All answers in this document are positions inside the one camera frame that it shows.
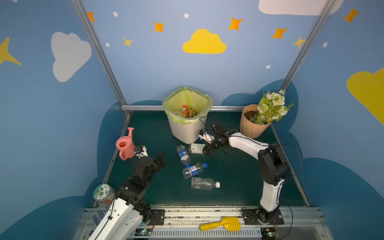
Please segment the clear bottle green white label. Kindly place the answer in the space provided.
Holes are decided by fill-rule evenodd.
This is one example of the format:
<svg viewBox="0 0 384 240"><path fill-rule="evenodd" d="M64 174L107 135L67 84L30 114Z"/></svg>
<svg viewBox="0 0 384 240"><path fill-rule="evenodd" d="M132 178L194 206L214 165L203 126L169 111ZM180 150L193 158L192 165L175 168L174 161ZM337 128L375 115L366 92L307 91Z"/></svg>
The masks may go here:
<svg viewBox="0 0 384 240"><path fill-rule="evenodd" d="M203 150L204 150L205 146L206 146L205 144L192 143L192 144L190 144L190 153L191 154L203 154Z"/></svg>

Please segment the clear bottle orange label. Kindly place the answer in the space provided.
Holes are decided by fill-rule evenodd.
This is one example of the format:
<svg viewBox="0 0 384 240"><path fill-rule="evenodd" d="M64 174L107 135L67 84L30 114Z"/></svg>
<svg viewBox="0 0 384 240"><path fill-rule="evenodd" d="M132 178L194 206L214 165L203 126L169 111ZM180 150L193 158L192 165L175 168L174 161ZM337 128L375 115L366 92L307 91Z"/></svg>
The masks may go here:
<svg viewBox="0 0 384 240"><path fill-rule="evenodd" d="M194 118L197 115L194 109L186 109L181 111L181 116L184 118Z"/></svg>

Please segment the clear bottle white cap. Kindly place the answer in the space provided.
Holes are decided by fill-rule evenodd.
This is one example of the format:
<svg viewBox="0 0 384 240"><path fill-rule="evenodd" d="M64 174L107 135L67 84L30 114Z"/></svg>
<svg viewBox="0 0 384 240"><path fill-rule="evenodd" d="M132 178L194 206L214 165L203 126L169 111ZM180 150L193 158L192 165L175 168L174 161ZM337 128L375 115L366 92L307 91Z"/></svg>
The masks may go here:
<svg viewBox="0 0 384 240"><path fill-rule="evenodd" d="M215 188L219 189L221 187L220 182L216 182L211 178L199 178L192 177L191 188L198 190L213 190Z"/></svg>

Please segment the white bottle red label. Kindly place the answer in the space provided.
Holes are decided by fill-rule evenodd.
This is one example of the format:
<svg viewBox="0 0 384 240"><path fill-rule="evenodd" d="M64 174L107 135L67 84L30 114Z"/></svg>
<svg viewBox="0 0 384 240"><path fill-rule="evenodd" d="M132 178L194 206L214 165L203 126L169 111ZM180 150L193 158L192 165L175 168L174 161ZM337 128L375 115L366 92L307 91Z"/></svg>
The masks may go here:
<svg viewBox="0 0 384 240"><path fill-rule="evenodd" d="M182 107L182 109L181 109L181 114L182 114L182 115L183 115L183 114L184 114L184 115L185 115L185 114L188 114L187 109L188 109L188 107L184 105L184 106Z"/></svg>

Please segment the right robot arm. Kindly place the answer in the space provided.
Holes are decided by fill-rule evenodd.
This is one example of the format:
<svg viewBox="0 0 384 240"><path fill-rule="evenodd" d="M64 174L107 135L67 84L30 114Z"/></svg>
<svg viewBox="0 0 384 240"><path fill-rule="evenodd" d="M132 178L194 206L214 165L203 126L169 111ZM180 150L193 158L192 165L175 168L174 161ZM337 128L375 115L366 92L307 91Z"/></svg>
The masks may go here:
<svg viewBox="0 0 384 240"><path fill-rule="evenodd" d="M260 224L268 224L279 213L281 190L290 171L283 148L279 144L261 143L235 130L226 130L220 122L213 124L211 130L213 135L206 130L199 132L199 138L207 142L203 148L204 154L211 156L222 146L230 146L258 160L264 183L257 216Z"/></svg>

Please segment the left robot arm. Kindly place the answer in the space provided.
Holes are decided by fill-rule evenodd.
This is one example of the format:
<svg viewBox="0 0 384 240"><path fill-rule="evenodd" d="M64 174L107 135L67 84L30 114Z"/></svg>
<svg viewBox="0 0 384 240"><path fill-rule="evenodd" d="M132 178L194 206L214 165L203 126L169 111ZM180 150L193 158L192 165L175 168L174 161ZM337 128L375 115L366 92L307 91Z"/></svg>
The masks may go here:
<svg viewBox="0 0 384 240"><path fill-rule="evenodd" d="M114 200L91 240L126 240L151 216L151 205L142 198L153 181L154 174L167 166L163 153L156 158L141 157L135 162L132 175L118 188Z"/></svg>

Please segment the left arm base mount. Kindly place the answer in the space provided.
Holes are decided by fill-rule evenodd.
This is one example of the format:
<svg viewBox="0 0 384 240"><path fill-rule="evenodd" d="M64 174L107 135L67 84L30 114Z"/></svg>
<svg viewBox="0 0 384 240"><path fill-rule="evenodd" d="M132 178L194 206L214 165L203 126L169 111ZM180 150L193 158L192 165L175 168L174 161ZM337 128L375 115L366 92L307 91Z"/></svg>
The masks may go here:
<svg viewBox="0 0 384 240"><path fill-rule="evenodd" d="M142 226L163 226L165 221L165 210L164 209L154 209L150 212L146 212L143 215Z"/></svg>

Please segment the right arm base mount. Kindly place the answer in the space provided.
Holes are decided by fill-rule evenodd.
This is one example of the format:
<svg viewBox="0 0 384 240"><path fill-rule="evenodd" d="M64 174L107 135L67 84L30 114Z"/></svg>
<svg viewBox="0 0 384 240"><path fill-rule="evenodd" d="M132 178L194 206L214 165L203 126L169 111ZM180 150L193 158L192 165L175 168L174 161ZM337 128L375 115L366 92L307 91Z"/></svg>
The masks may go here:
<svg viewBox="0 0 384 240"><path fill-rule="evenodd" d="M267 212L265 210L241 208L245 225L283 225L284 220L280 210Z"/></svg>

